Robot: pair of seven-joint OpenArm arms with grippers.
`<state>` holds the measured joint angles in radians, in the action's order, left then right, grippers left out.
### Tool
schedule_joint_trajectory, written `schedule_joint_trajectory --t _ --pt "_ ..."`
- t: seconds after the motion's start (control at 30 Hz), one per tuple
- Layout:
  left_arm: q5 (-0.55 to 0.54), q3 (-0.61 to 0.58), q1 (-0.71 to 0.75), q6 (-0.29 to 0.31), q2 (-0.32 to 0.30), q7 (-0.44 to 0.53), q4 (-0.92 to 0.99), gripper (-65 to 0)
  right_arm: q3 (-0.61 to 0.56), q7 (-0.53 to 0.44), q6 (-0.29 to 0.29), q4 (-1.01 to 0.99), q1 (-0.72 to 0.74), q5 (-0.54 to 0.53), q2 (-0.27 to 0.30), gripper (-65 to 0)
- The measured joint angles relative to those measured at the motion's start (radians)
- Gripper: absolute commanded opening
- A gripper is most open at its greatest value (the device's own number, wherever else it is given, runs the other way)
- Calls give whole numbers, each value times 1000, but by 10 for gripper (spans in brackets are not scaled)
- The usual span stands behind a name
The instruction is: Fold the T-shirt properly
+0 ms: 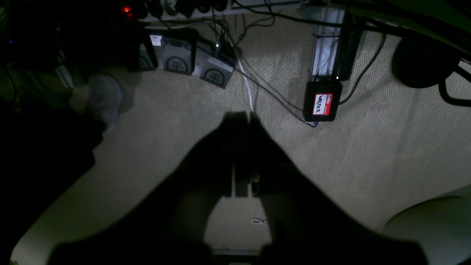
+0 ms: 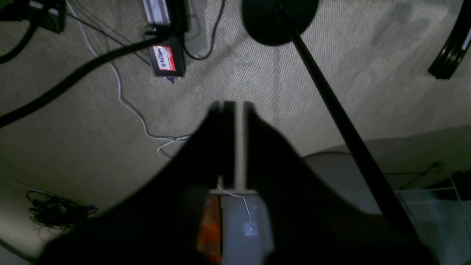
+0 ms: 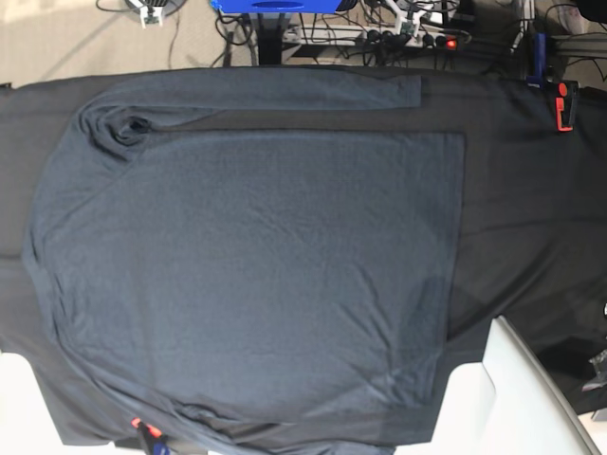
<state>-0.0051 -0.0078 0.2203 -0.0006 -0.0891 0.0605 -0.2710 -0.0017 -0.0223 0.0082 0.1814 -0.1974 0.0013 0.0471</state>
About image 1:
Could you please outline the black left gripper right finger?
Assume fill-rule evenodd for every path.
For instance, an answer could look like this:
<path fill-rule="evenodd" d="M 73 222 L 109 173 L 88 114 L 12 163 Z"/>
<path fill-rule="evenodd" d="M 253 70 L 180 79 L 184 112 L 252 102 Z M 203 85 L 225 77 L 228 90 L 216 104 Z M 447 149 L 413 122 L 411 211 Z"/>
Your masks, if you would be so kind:
<path fill-rule="evenodd" d="M 380 235 L 344 212 L 301 173 L 256 114 L 246 125 L 250 168 L 272 243 L 263 265 L 425 265 L 418 243 Z"/>

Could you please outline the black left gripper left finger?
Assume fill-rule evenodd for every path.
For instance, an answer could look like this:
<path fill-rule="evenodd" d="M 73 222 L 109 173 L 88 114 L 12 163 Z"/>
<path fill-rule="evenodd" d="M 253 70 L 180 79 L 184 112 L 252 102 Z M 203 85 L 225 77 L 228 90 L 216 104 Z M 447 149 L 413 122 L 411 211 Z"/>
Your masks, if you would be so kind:
<path fill-rule="evenodd" d="M 233 113 L 190 149 L 133 210 L 105 230 L 55 247 L 49 265 L 212 265 L 208 219 L 230 193 Z"/>

